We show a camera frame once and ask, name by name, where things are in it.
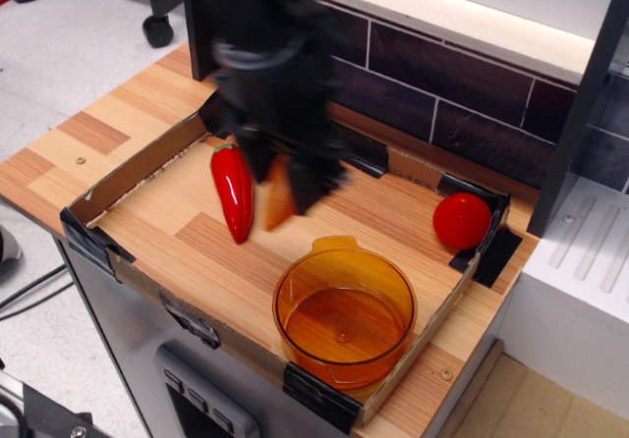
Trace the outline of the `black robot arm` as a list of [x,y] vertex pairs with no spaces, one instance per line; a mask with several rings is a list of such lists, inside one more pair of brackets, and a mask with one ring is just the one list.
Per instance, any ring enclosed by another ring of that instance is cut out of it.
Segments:
[[318,0],[202,0],[225,105],[222,130],[235,137],[253,178],[268,180],[285,159],[281,201],[297,214],[345,180],[347,145],[328,115],[341,84],[340,38]]

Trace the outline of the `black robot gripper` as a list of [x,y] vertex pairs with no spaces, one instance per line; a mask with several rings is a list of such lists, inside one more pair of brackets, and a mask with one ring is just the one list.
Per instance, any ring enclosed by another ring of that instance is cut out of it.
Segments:
[[257,183],[275,183],[287,171],[297,213],[305,215],[348,181],[340,160],[347,146],[333,129],[327,101],[339,87],[326,31],[296,32],[275,50],[247,49],[216,39],[222,66],[219,93],[228,104],[226,127],[236,137]]

